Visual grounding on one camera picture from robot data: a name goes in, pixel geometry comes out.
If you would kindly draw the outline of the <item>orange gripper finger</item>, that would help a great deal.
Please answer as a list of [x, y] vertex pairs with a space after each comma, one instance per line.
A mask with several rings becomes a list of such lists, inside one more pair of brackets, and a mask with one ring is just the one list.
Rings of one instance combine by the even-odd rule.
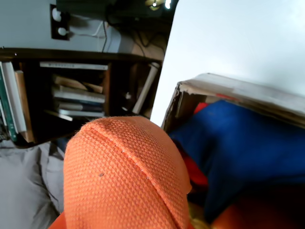
[[66, 229], [66, 217], [65, 213], [62, 212], [55, 221], [48, 227], [48, 229]]

